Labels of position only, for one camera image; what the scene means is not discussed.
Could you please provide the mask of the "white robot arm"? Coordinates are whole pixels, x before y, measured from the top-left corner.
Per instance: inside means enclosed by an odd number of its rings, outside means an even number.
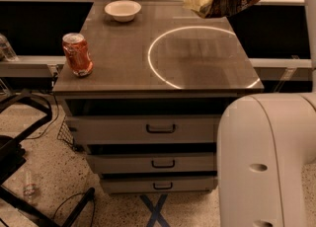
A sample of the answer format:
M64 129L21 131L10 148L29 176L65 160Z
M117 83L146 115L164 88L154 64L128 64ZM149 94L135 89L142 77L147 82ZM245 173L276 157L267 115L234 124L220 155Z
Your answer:
M307 227L302 169L316 159L316 92L256 94L221 117L221 227Z

